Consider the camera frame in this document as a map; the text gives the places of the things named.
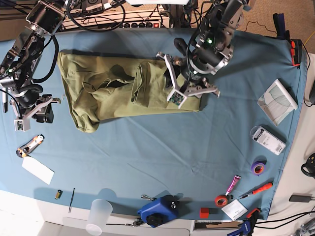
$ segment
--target white cup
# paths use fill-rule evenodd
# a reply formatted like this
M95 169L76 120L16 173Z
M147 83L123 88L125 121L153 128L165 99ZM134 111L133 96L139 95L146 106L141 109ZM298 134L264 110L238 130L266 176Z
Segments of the white cup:
M94 236L102 234L102 228L106 225L110 214L113 211L112 205L104 199L96 199L92 202L89 219L85 229Z

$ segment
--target blue tablecloth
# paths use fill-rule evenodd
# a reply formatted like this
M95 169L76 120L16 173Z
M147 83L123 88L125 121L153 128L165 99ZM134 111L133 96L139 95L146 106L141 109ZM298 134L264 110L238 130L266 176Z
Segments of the blue tablecloth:
M175 37L186 41L189 29L118 29L107 33L70 32L57 34L60 50L89 55L153 58L158 51L179 55ZM0 43L0 58L13 42ZM111 201L114 213L133 214L148 203L141 194L182 198L181 218L198 219L200 207L215 207L217 195L225 194L234 175L242 179L232 194L243 193L273 180L274 186L241 200L250 211L262 209L266 219L297 128L306 82L306 57L301 68L292 66L289 44L261 35L236 32L234 56L229 65L209 78L221 90L221 97L204 95L202 111L118 118L103 122L95 133L75 128L67 101L54 104L53 124L31 121L31 130L15 132L14 115L0 113L0 189L12 193L89 209L96 198ZM34 78L43 77L51 66L54 45L49 45ZM276 80L291 87L298 110L275 127L257 105L258 98ZM61 98L64 89L58 67L44 82L44 93ZM286 143L276 156L254 142L250 130L262 125ZM37 134L44 142L31 154L52 169L50 185L26 170L15 150ZM266 172L251 173L251 165L266 159ZM56 191L63 191L55 200ZM228 220L218 210L209 219Z

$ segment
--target small battery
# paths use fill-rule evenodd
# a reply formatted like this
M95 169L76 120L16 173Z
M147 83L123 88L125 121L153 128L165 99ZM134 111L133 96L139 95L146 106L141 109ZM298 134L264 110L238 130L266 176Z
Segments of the small battery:
M58 191L57 191L57 193L56 193L56 196L55 196L55 199L57 200L57 199L59 199L60 197L61 197L61 194L62 194L63 192L59 189Z

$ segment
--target pink tube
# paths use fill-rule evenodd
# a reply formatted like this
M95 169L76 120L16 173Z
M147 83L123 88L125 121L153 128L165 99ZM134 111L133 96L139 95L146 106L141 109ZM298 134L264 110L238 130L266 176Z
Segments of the pink tube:
M227 191L226 191L226 194L225 194L226 196L227 196L230 192L232 192L234 186L237 184L237 182L238 182L240 179L241 179L240 176L234 176L234 179L233 179L232 183L230 184L229 188L228 188Z

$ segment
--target red block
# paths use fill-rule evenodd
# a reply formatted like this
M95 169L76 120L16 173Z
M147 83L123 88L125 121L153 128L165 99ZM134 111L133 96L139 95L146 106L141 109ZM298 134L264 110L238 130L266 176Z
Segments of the red block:
M209 216L209 208L200 208L199 217L200 219L207 219Z

